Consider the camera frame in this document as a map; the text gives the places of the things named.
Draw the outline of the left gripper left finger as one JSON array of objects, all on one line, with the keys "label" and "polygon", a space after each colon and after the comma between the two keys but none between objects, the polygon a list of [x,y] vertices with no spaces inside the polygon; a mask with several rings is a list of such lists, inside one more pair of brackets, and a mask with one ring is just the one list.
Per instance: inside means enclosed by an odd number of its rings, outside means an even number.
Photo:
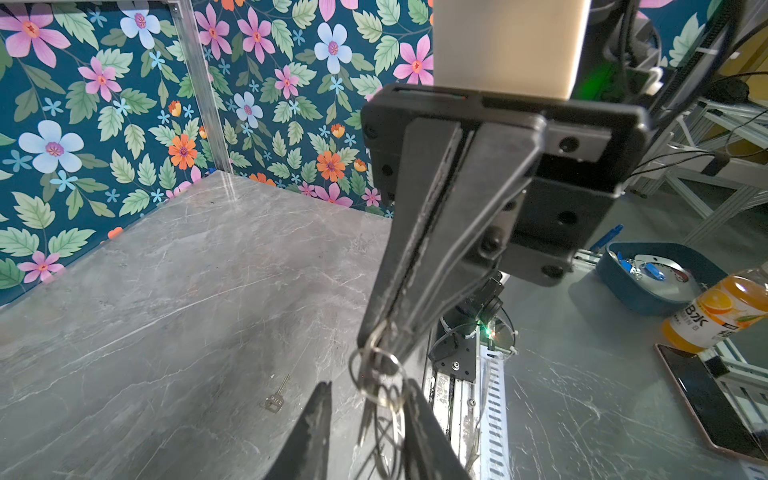
[{"label": "left gripper left finger", "polygon": [[332,383],[319,382],[264,480],[325,480],[332,417]]}]

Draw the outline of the smartphone on desk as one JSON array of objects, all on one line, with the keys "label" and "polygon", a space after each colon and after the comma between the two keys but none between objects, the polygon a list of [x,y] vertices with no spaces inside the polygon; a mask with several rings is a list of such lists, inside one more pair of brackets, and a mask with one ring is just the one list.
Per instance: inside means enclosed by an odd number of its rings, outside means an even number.
[{"label": "smartphone on desk", "polygon": [[705,362],[697,355],[656,344],[655,351],[671,376],[686,408],[714,451],[767,466],[767,454],[726,398]]}]

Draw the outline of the orange juice bottle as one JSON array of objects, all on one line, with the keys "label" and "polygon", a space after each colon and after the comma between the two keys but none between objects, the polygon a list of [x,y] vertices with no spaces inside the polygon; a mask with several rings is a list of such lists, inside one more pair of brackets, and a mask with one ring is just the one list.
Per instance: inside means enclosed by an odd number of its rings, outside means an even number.
[{"label": "orange juice bottle", "polygon": [[731,274],[662,322],[669,344],[697,354],[767,318],[767,263]]}]

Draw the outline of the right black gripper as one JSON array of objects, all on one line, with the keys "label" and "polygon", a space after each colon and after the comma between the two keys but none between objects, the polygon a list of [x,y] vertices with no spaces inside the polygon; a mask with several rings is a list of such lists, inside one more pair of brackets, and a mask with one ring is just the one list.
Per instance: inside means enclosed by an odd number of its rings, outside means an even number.
[{"label": "right black gripper", "polygon": [[401,360],[493,269],[559,284],[648,137],[636,106],[404,84],[361,120],[395,215],[357,345],[385,325]]}]

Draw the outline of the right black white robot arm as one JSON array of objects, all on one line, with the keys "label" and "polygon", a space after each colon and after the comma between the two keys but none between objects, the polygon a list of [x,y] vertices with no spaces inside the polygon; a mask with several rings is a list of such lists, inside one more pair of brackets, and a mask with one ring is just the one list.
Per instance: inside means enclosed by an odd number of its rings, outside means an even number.
[{"label": "right black white robot arm", "polygon": [[404,360],[496,272],[558,284],[671,124],[725,63],[746,15],[723,1],[695,76],[668,74],[637,1],[441,1],[429,85],[363,107],[373,174],[395,206],[360,357]]}]

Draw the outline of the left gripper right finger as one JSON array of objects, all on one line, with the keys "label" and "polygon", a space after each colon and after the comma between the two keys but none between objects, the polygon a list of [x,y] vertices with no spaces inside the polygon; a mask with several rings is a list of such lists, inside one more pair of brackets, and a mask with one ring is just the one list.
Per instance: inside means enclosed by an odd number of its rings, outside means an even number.
[{"label": "left gripper right finger", "polygon": [[406,381],[403,399],[405,478],[469,480],[415,380]]}]

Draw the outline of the right small circuit board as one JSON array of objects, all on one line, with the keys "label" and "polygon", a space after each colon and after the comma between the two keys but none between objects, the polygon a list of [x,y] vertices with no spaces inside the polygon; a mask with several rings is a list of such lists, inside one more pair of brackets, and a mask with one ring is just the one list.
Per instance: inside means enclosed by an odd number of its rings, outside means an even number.
[{"label": "right small circuit board", "polygon": [[490,351],[500,351],[516,355],[518,331],[511,325],[499,320],[481,323],[480,344]]}]

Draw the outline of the blue tray on desk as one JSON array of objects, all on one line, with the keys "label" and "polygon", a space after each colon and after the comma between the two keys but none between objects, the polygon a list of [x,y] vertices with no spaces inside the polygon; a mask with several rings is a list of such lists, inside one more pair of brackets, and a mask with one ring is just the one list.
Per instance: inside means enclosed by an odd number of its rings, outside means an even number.
[{"label": "blue tray on desk", "polygon": [[703,254],[670,242],[612,242],[596,272],[619,301],[644,316],[669,316],[726,277]]}]

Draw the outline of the small silver key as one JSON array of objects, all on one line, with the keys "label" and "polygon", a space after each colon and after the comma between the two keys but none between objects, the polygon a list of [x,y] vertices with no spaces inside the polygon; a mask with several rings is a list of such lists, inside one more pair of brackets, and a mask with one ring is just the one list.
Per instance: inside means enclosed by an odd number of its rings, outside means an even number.
[{"label": "small silver key", "polygon": [[289,382],[289,379],[290,379],[290,376],[286,375],[283,381],[281,382],[280,386],[278,387],[278,389],[274,393],[272,393],[271,395],[265,398],[264,408],[267,411],[271,413],[278,413],[282,409],[285,403],[284,392]]}]

